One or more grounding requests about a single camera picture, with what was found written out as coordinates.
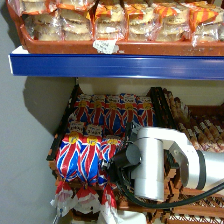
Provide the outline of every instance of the union jack packaging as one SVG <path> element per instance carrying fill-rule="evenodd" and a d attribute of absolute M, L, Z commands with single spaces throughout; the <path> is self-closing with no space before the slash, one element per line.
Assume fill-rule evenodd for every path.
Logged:
<path fill-rule="evenodd" d="M 105 134 L 121 135 L 122 130 L 122 116 L 121 116 L 121 102 L 120 96 L 107 95 L 105 103 Z"/>
<path fill-rule="evenodd" d="M 64 136 L 59 147 L 56 164 L 62 181 L 57 187 L 55 199 L 51 201 L 51 205 L 57 208 L 58 216 L 65 216 L 72 209 L 73 191 L 68 183 L 74 180 L 78 174 L 82 139 L 82 134 L 73 131 Z"/>
<path fill-rule="evenodd" d="M 89 105 L 89 123 L 104 125 L 105 95 L 93 95 Z"/>
<path fill-rule="evenodd" d="M 113 190 L 109 184 L 103 191 L 102 202 L 100 206 L 100 214 L 97 224 L 117 224 L 123 220 L 118 217 L 117 205 Z"/>
<path fill-rule="evenodd" d="M 110 177 L 107 172 L 100 168 L 103 160 L 109 162 L 109 160 L 121 149 L 122 140 L 118 136 L 108 135 L 102 139 L 100 153 L 99 153 L 99 171 L 98 171 L 98 185 L 105 188 Z M 116 188 L 115 184 L 111 183 L 111 187 Z"/>
<path fill-rule="evenodd" d="M 136 96 L 134 94 L 120 94 L 121 97 L 121 115 L 123 125 L 126 126 L 127 122 L 138 121 L 138 108 L 136 103 Z"/>
<path fill-rule="evenodd" d="M 155 126 L 155 111 L 150 97 L 137 97 L 138 120 L 143 127 Z"/>
<path fill-rule="evenodd" d="M 90 186 L 97 183 L 102 131 L 99 132 L 98 126 L 95 126 L 96 130 L 94 130 L 94 125 L 88 126 L 88 135 L 85 135 L 82 139 L 80 162 L 78 163 L 78 177 L 83 187 L 79 190 L 73 201 L 74 209 L 82 213 L 98 212 L 100 205 L 97 193 Z"/>
<path fill-rule="evenodd" d="M 91 96 L 86 94 L 81 94 L 77 97 L 74 105 L 73 117 L 76 121 L 88 122 L 89 121 L 89 104 Z"/>
<path fill-rule="evenodd" d="M 83 186 L 79 189 L 72 201 L 72 207 L 84 214 L 99 212 L 99 195 L 89 186 Z"/>

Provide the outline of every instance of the white wall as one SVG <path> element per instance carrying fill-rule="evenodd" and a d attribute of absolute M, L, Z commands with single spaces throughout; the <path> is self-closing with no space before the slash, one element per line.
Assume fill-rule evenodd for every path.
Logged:
<path fill-rule="evenodd" d="M 45 160 L 67 99 L 71 78 L 14 77 L 7 55 L 19 45 L 5 3 L 0 3 L 0 223 L 52 223 L 54 178 Z M 221 104 L 222 81 L 80 78 L 85 93 L 145 95 L 167 87 L 186 104 Z"/>

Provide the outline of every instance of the shelf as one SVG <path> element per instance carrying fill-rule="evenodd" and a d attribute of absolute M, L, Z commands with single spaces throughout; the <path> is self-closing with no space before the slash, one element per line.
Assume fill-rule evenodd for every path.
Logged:
<path fill-rule="evenodd" d="M 15 76 L 224 80 L 224 56 L 29 54 L 20 46 L 9 63 Z"/>

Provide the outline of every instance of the packaged bread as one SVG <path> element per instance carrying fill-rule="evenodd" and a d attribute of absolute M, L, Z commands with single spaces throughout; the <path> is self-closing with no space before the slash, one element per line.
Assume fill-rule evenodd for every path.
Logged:
<path fill-rule="evenodd" d="M 153 8 L 144 1 L 124 2 L 127 15 L 128 40 L 147 41 L 155 28 Z"/>
<path fill-rule="evenodd" d="M 25 26 L 31 38 L 40 41 L 62 40 L 61 22 L 58 12 L 50 14 L 30 15 Z"/>
<path fill-rule="evenodd" d="M 56 10 L 56 0 L 9 0 L 9 5 L 18 16 L 22 14 L 38 15 Z"/>
<path fill-rule="evenodd" d="M 160 24 L 154 40 L 172 42 L 189 39 L 189 9 L 187 7 L 177 3 L 153 3 L 152 7 Z"/>
<path fill-rule="evenodd" d="M 66 41 L 88 41 L 92 39 L 92 24 L 88 11 L 60 10 L 62 30 Z"/>
<path fill-rule="evenodd" d="M 69 10 L 87 11 L 94 6 L 94 0 L 58 0 L 57 7 Z"/>
<path fill-rule="evenodd" d="M 95 12 L 94 26 L 94 39 L 122 40 L 125 38 L 125 14 L 118 0 L 99 2 Z"/>
<path fill-rule="evenodd" d="M 218 41 L 222 35 L 224 10 L 206 1 L 182 4 L 189 8 L 189 22 L 192 30 L 192 44 Z"/>

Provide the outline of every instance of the packaged snack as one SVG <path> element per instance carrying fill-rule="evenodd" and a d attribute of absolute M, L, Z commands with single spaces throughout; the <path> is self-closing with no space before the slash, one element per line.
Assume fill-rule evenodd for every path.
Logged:
<path fill-rule="evenodd" d="M 155 16 L 153 8 L 148 7 L 146 2 L 134 3 L 132 0 L 124 2 L 128 23 L 128 40 L 147 41 L 151 39 L 155 29 Z"/>
<path fill-rule="evenodd" d="M 110 184 L 107 184 L 102 196 L 97 224 L 122 223 L 117 214 L 116 199 Z"/>
<path fill-rule="evenodd" d="M 136 103 L 136 96 L 134 94 L 120 94 L 121 98 L 121 115 L 124 127 L 127 122 L 138 121 L 138 107 Z"/>
<path fill-rule="evenodd" d="M 64 136 L 59 147 L 56 164 L 62 181 L 57 187 L 55 199 L 51 201 L 51 205 L 57 208 L 58 216 L 65 216 L 74 207 L 73 191 L 68 183 L 78 175 L 82 139 L 83 135 L 73 129 Z"/>
<path fill-rule="evenodd" d="M 89 12 L 61 9 L 62 29 L 64 40 L 91 40 L 92 24 Z"/>
<path fill-rule="evenodd" d="M 95 12 L 95 39 L 125 38 L 124 10 L 117 0 L 100 1 Z"/>
<path fill-rule="evenodd" d="M 177 3 L 153 3 L 159 17 L 160 28 L 154 39 L 161 42 L 189 39 L 189 9 Z"/>
<path fill-rule="evenodd" d="M 156 126 L 155 111 L 150 97 L 137 97 L 138 120 L 143 127 Z"/>
<path fill-rule="evenodd" d="M 120 96 L 107 95 L 105 99 L 105 133 L 121 135 L 125 129 L 122 123 Z"/>
<path fill-rule="evenodd" d="M 76 117 L 76 121 L 88 122 L 89 121 L 89 104 L 91 96 L 81 94 L 77 97 L 74 105 L 73 116 Z"/>
<path fill-rule="evenodd" d="M 192 45 L 200 42 L 219 40 L 219 30 L 223 23 L 224 10 L 206 1 L 182 4 L 190 9 L 190 27 L 192 30 Z"/>
<path fill-rule="evenodd" d="M 104 137 L 100 147 L 99 164 L 101 164 L 103 160 L 109 162 L 109 160 L 122 148 L 122 144 L 121 139 L 117 136 L 107 135 Z M 100 166 L 98 184 L 104 191 L 97 223 L 118 223 L 117 206 L 113 193 L 113 189 L 116 188 L 116 185 L 110 182 L 110 177 L 105 171 L 101 170 Z"/>
<path fill-rule="evenodd" d="M 80 163 L 78 163 L 78 177 L 83 184 L 83 187 L 78 191 L 74 197 L 73 208 L 82 213 L 98 212 L 100 209 L 100 202 L 97 193 L 90 188 L 97 183 L 98 177 L 98 161 L 100 144 L 102 140 L 102 130 L 99 132 L 99 127 L 94 130 L 94 125 L 87 131 L 82 139 L 82 146 L 80 149 Z"/>
<path fill-rule="evenodd" d="M 58 8 L 87 11 L 94 6 L 94 0 L 58 0 Z"/>
<path fill-rule="evenodd" d="M 105 95 L 93 95 L 89 105 L 89 123 L 104 125 Z"/>
<path fill-rule="evenodd" d="M 62 40 L 61 22 L 57 11 L 50 14 L 29 16 L 25 20 L 30 36 L 40 41 Z"/>
<path fill-rule="evenodd" d="M 8 3 L 18 16 L 50 13 L 56 9 L 55 0 L 9 0 Z"/>

